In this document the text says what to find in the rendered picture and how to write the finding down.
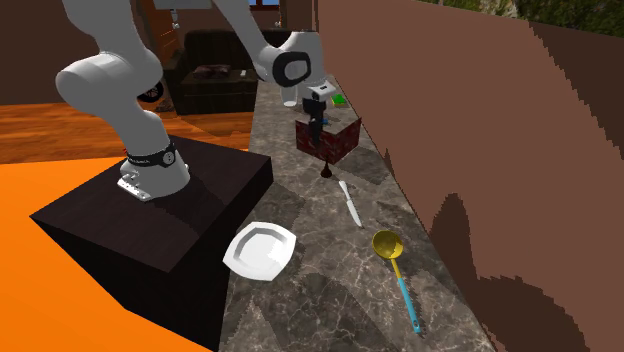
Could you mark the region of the dark sofa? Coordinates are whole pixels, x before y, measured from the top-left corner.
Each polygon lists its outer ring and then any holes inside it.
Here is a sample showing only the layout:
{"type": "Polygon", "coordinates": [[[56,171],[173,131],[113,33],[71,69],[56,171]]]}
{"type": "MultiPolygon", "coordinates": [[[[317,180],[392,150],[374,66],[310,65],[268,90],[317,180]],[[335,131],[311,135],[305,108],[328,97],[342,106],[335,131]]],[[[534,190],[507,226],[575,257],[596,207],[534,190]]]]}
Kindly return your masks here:
{"type": "Polygon", "coordinates": [[[258,76],[235,32],[194,30],[164,66],[180,115],[252,112],[258,76]]]}

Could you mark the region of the white knife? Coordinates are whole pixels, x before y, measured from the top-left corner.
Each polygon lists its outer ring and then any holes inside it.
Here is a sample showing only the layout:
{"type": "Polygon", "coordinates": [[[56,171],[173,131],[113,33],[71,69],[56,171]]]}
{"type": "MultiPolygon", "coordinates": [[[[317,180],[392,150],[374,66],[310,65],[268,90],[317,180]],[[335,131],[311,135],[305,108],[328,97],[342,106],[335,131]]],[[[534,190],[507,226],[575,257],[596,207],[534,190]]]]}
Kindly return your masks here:
{"type": "Polygon", "coordinates": [[[358,227],[362,228],[363,225],[362,225],[361,219],[359,217],[359,214],[358,214],[358,211],[357,211],[357,209],[355,207],[355,204],[354,204],[354,202],[353,202],[353,200],[351,198],[351,195],[349,193],[348,186],[347,186],[346,182],[343,181],[343,180],[340,180],[339,181],[339,186],[342,189],[342,191],[343,191],[343,193],[344,193],[344,195],[346,197],[346,205],[348,207],[349,213],[350,213],[354,223],[358,227]]]}

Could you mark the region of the white square plate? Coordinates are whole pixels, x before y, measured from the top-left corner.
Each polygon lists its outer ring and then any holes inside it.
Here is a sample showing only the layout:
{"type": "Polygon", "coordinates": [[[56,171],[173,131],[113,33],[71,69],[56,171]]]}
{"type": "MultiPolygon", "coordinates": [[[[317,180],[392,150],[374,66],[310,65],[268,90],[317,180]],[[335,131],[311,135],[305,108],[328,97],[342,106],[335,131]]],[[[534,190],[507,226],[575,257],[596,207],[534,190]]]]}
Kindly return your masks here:
{"type": "Polygon", "coordinates": [[[257,281],[272,281],[287,266],[297,237],[286,228],[254,221],[230,242],[223,263],[237,275],[257,281]]]}

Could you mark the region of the red patterned box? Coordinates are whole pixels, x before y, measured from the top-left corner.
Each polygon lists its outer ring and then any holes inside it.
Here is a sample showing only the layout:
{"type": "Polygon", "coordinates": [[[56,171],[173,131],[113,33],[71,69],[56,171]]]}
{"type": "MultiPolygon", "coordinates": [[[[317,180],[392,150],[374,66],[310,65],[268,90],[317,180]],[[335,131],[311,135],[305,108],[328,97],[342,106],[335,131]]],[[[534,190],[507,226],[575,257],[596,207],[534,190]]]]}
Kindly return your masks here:
{"type": "Polygon", "coordinates": [[[336,164],[359,144],[360,118],[329,117],[330,123],[321,131],[319,144],[314,145],[309,134],[308,119],[295,121],[296,147],[298,150],[330,164],[336,164]]]}

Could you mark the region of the dark robot stand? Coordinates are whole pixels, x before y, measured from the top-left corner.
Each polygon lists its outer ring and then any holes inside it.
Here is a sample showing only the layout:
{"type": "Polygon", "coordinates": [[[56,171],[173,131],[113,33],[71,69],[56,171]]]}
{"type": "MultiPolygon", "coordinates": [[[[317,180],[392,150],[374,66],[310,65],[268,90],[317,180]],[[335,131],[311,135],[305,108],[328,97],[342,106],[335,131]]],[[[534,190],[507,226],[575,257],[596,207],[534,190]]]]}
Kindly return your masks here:
{"type": "Polygon", "coordinates": [[[112,166],[33,213],[125,309],[209,350],[219,347],[230,270],[223,256],[273,182],[268,156],[182,137],[179,192],[142,202],[112,166]]]}

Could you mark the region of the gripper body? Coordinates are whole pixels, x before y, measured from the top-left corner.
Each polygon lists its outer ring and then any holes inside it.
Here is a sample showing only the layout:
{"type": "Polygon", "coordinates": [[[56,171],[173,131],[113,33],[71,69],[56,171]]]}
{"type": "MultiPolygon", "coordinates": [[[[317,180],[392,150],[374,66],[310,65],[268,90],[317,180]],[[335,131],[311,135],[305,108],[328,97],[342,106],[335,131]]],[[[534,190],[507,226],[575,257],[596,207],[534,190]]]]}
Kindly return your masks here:
{"type": "Polygon", "coordinates": [[[303,98],[302,107],[304,112],[309,116],[311,122],[319,125],[322,124],[323,113],[325,111],[324,101],[303,98]]]}

